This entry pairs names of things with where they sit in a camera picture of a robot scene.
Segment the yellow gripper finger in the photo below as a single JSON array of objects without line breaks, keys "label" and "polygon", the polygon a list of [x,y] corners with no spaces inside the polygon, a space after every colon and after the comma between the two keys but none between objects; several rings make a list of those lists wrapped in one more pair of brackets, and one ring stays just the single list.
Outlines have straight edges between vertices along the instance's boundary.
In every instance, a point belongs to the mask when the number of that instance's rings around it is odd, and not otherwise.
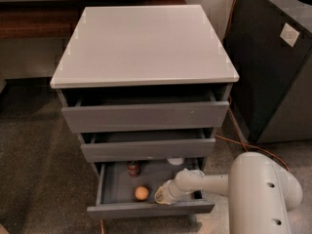
[{"label": "yellow gripper finger", "polygon": [[161,205],[166,205],[167,201],[164,198],[164,189],[162,186],[160,186],[155,195],[154,195],[154,200],[157,204],[161,204]]}]

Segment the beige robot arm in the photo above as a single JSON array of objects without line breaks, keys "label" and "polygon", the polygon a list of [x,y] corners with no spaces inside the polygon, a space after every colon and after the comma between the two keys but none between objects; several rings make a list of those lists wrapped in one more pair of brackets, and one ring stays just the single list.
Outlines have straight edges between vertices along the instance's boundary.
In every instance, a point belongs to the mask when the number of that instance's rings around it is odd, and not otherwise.
[{"label": "beige robot arm", "polygon": [[227,175],[178,172],[159,187],[154,199],[171,205],[199,190],[228,198],[231,234],[292,234],[288,212],[303,198],[294,175],[265,155],[246,152],[237,156]]}]

